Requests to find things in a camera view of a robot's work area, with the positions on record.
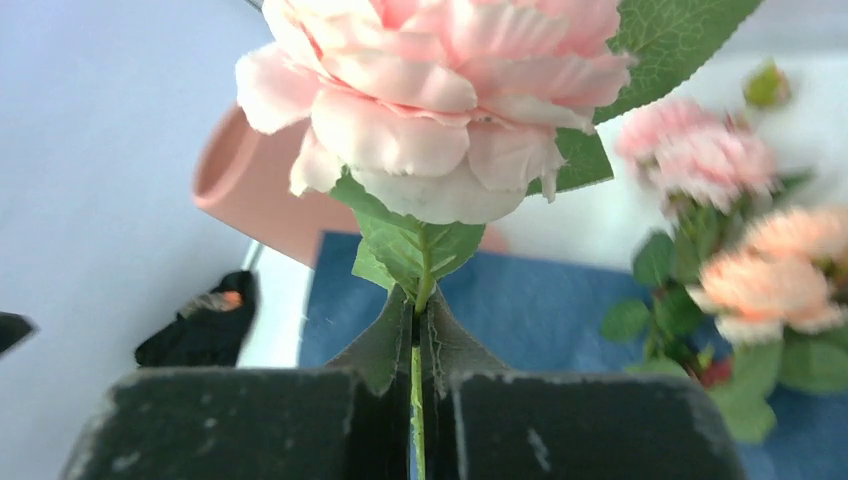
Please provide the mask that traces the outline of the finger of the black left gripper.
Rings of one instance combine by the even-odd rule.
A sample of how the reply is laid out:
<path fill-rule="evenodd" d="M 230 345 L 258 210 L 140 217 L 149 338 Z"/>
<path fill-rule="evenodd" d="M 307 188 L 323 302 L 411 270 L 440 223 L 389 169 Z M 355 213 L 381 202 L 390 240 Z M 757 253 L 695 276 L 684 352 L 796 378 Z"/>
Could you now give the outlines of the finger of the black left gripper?
<path fill-rule="evenodd" d="M 37 331 L 32 321 L 23 315 L 2 312 L 0 314 L 0 353 L 6 354 Z"/>

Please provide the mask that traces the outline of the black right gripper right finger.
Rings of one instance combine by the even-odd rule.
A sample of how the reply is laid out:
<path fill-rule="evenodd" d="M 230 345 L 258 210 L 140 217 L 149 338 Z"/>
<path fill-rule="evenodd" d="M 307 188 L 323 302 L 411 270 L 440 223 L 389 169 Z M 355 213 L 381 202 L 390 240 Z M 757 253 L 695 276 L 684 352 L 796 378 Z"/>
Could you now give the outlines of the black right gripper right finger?
<path fill-rule="evenodd" d="M 742 479 L 721 415 L 666 372 L 508 368 L 435 291 L 419 323 L 423 479 Z"/>

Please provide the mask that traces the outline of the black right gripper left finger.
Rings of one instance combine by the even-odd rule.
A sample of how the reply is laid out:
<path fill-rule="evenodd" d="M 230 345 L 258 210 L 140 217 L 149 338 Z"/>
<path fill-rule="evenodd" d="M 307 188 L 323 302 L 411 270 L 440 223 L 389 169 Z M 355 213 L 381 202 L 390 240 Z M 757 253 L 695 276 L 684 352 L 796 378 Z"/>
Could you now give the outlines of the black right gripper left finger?
<path fill-rule="evenodd" d="M 326 365 L 140 369 L 83 428 L 65 479 L 406 479 L 411 308 L 392 290 Z"/>

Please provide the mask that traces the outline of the pink cylindrical vase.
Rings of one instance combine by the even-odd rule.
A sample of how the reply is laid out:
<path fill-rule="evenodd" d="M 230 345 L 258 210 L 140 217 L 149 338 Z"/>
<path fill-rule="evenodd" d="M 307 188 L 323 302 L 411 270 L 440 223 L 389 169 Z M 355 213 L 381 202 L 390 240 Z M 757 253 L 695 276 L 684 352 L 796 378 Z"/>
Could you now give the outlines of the pink cylindrical vase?
<path fill-rule="evenodd" d="M 313 266 L 325 231 L 357 233 L 359 228 L 341 202 L 318 193 L 290 193 L 290 170 L 308 126 L 303 120 L 263 135 L 250 127 L 240 107 L 232 106 L 200 155 L 193 197 L 217 220 Z"/>

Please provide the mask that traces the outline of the pink artificial flower bunch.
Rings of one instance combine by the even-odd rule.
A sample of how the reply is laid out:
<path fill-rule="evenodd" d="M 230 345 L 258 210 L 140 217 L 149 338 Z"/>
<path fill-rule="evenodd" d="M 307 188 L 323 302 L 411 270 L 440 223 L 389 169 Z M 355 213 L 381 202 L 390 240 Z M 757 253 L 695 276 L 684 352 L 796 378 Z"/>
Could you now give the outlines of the pink artificial flower bunch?
<path fill-rule="evenodd" d="M 788 103 L 790 80 L 770 60 L 742 93 L 733 112 L 672 98 L 625 119 L 616 152 L 662 194 L 672 228 L 632 262 L 650 300 L 616 303 L 600 332 L 641 339 L 639 370 L 689 376 L 736 440 L 760 444 L 777 422 L 776 387 L 847 389 L 847 209 L 782 206 L 811 175 L 780 172 L 756 124 Z"/>

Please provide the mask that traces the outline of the single pink flower stem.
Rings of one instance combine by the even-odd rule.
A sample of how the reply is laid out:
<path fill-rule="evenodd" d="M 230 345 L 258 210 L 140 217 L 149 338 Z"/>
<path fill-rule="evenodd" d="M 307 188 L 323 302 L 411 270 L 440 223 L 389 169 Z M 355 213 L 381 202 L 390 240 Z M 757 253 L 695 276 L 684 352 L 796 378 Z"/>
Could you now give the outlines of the single pink flower stem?
<path fill-rule="evenodd" d="M 419 323 L 487 224 L 605 164 L 598 122 L 687 80 L 754 1 L 267 1 L 273 40 L 239 59 L 237 102 L 271 135 L 309 126 L 294 195 L 326 193 L 362 233 L 357 267 L 404 291 L 410 475 L 423 423 Z"/>

